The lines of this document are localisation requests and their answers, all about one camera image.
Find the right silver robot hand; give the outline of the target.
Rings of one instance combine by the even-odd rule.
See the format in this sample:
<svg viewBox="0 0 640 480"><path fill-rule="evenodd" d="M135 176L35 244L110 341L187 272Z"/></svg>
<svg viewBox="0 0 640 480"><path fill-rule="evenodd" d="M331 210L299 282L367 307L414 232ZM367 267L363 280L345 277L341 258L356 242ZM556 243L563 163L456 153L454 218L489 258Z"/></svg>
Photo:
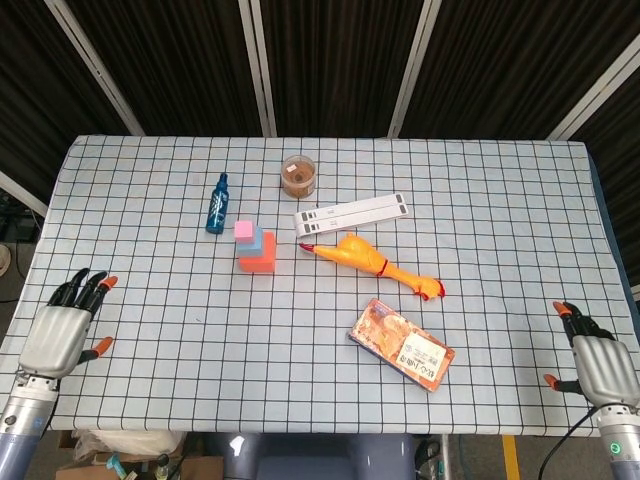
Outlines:
<svg viewBox="0 0 640 480"><path fill-rule="evenodd" d="M626 345L577 306L554 301L553 307L563 322L577 379L565 381L545 374L547 385L556 392L582 395L596 407L621 404L637 408L639 380Z"/></svg>

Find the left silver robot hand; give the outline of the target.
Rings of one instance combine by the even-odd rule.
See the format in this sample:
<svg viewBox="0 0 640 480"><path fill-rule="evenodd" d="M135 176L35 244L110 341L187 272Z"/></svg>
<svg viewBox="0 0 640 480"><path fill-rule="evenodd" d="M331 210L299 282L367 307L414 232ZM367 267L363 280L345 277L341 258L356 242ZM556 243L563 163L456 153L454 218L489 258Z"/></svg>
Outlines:
<svg viewBox="0 0 640 480"><path fill-rule="evenodd" d="M56 288L34 318L19 358L19 368L31 376L61 379L76 366L98 359L112 346L107 336L84 347L89 327L118 278L105 271L79 270Z"/></svg>

